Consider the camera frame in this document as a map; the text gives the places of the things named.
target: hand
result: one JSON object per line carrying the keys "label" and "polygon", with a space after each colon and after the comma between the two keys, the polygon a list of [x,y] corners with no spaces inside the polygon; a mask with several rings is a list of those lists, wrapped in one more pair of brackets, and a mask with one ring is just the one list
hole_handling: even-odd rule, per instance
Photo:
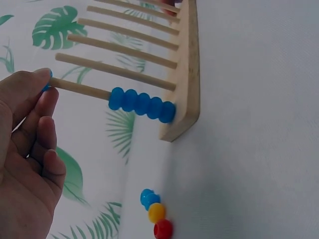
{"label": "hand", "polygon": [[61,197],[66,169],[51,118],[58,91],[41,92],[49,79],[41,69],[0,81],[1,239],[45,239]]}

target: wooden dowel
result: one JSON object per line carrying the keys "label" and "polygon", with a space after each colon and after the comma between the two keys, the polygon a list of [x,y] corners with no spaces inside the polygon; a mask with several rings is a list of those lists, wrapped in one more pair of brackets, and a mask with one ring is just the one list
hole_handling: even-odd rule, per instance
{"label": "wooden dowel", "polygon": [[111,66],[108,64],[104,64],[97,61],[88,60],[81,57],[71,56],[63,53],[57,53],[55,55],[55,59],[57,61],[63,61],[71,64],[75,64],[78,66],[84,66],[88,68],[92,68],[98,71],[107,72],[113,75],[122,76],[128,79],[132,79],[135,81],[143,82],[149,85],[157,86],[166,90],[174,91],[176,85],[174,83],[164,81],[152,76],[147,76],[135,71],[130,71],[124,68]]}
{"label": "wooden dowel", "polygon": [[127,35],[127,36],[131,36],[131,37],[135,37],[144,41],[148,41],[150,43],[177,51],[178,49],[178,45],[170,43],[168,41],[164,41],[161,40],[159,38],[156,37],[152,37],[137,31],[132,31],[123,27],[119,27],[119,26],[114,26],[114,25],[110,25],[107,23],[103,23],[103,22],[99,22],[99,21],[94,21],[94,20],[89,20],[89,19],[84,19],[84,18],[79,18],[78,19],[78,23],[81,25],[85,25],[85,26],[91,26],[91,27],[96,27],[99,29],[104,29],[104,30],[108,30],[108,31],[113,31],[113,32],[117,32],[123,35]]}
{"label": "wooden dowel", "polygon": [[142,24],[144,26],[149,26],[149,27],[152,27],[154,29],[157,29],[157,30],[160,30],[160,31],[172,34],[172,35],[176,35],[176,36],[179,33],[178,30],[173,29],[171,27],[164,26],[164,25],[152,22],[152,21],[144,20],[140,17],[124,14],[124,13],[121,13],[118,11],[112,11],[112,10],[108,10],[108,9],[100,8],[100,7],[96,7],[96,6],[88,6],[87,11],[96,12],[96,13],[100,13],[100,14],[104,14],[104,15],[108,15],[108,16],[121,18],[121,19],[128,20],[128,21],[136,22],[138,24]]}
{"label": "wooden dowel", "polygon": [[116,6],[130,8],[130,9],[134,9],[134,10],[137,10],[137,11],[140,11],[140,12],[144,12],[144,13],[147,13],[147,14],[151,14],[151,15],[166,19],[166,20],[171,21],[171,22],[179,23],[179,19],[177,17],[175,17],[175,16],[170,16],[168,14],[165,14],[165,13],[153,10],[153,9],[149,9],[149,8],[146,8],[146,7],[142,7],[142,6],[139,6],[139,5],[136,5],[136,4],[132,4],[132,3],[129,3],[129,2],[125,2],[125,1],[121,1],[121,0],[94,0],[94,1],[108,3],[108,4],[112,4],[112,5],[116,5]]}
{"label": "wooden dowel", "polygon": [[166,66],[166,67],[169,67],[172,69],[176,69],[176,67],[177,67],[176,62],[169,61],[167,59],[164,59],[164,58],[161,58],[161,57],[149,54],[149,53],[134,50],[134,49],[131,49],[129,47],[124,47],[124,46],[121,46],[121,45],[116,44],[116,43],[101,41],[101,40],[97,40],[97,39],[93,39],[93,38],[89,38],[89,37],[85,37],[85,36],[80,36],[77,34],[70,34],[70,35],[68,35],[67,39],[70,41],[74,41],[74,42],[78,42],[78,43],[82,43],[82,44],[86,44],[86,45],[90,45],[90,46],[95,46],[95,47],[107,49],[110,51],[123,53],[123,54],[129,55],[129,56],[142,58],[144,60],[159,64],[162,66]]}
{"label": "wooden dowel", "polygon": [[77,83],[64,81],[61,79],[57,79],[55,77],[52,77],[50,79],[49,85],[52,87],[80,93],[80,94],[87,95],[87,96],[92,96],[92,97],[107,100],[107,101],[109,100],[110,95],[111,95],[111,92],[109,92],[109,91],[103,91],[101,89],[93,88],[90,86],[84,86],[84,85],[80,85]]}
{"label": "wooden dowel", "polygon": [[162,3],[160,1],[156,1],[156,0],[139,0],[139,1],[146,2],[146,3],[149,3],[149,4],[153,4],[155,6],[158,6],[160,8],[163,8],[163,9],[175,12],[175,13],[179,13],[180,12],[179,8],[171,6],[171,5],[168,5],[166,3]]}

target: fabric backdrop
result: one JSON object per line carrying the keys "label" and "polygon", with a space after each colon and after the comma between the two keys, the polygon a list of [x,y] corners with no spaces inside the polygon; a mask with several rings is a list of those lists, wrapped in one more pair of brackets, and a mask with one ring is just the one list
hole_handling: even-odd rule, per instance
{"label": "fabric backdrop", "polygon": [[[136,3],[156,9],[150,4]],[[73,33],[148,50],[149,45],[139,39],[77,24],[77,18],[83,17],[150,33],[149,28],[138,24],[89,13],[88,5],[156,20],[138,11],[89,0],[2,0],[0,79],[19,70],[49,67],[55,77],[78,84],[109,91],[117,86],[135,89],[137,84],[132,80],[55,61],[54,55],[62,52],[141,73],[145,71],[147,64],[142,59],[66,40],[67,33]],[[64,90],[59,92],[53,118],[57,152],[66,164],[67,176],[48,238],[116,238],[135,115],[113,112],[104,100]]]}

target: wooden frame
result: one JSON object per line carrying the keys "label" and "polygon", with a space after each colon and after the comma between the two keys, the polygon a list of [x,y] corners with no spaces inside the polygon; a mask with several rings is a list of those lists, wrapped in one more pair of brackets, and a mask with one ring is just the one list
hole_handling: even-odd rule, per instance
{"label": "wooden frame", "polygon": [[[110,74],[126,77],[128,79],[140,81],[146,84],[162,88],[163,101],[170,101],[176,105],[176,113],[172,123],[161,124],[159,138],[164,141],[173,142],[184,132],[191,128],[198,120],[200,114],[200,74],[199,74],[199,44],[198,44],[198,22],[196,0],[183,0],[181,8],[176,8],[154,0],[141,0],[152,3],[161,8],[177,13],[177,16],[143,8],[142,6],[123,2],[121,0],[95,0],[107,4],[114,4],[122,7],[130,7],[139,11],[153,14],[171,21],[171,26],[166,27],[153,22],[137,19],[136,17],[126,16],[122,13],[110,11],[104,8],[88,6],[88,11],[100,14],[111,15],[114,17],[131,20],[140,24],[150,26],[154,29],[163,30],[170,33],[169,42],[163,41],[146,34],[135,32],[122,27],[106,24],[103,22],[89,19],[78,20],[79,24],[89,25],[100,29],[118,32],[121,34],[137,37],[152,44],[161,45],[169,50],[168,59],[160,58],[145,52],[136,51],[114,43],[104,42],[97,39],[69,35],[68,40],[86,45],[99,47],[111,51],[121,52],[127,55],[140,57],[145,60],[167,67],[167,79],[162,80],[147,76],[141,73],[129,71],[124,68],[103,64],[101,62],[75,57],[67,54],[57,53],[55,59],[71,64],[89,67],[95,70],[104,71]],[[84,85],[70,83],[61,79],[52,78],[51,86],[78,92],[88,96],[108,100],[111,93],[101,89],[96,89]]]}

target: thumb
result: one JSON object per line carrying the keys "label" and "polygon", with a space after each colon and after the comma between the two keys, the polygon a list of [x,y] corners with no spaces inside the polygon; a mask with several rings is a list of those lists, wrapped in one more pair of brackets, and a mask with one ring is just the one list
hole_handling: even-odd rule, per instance
{"label": "thumb", "polygon": [[0,81],[0,182],[11,136],[12,113],[31,97],[41,92],[51,78],[51,70],[19,71]]}

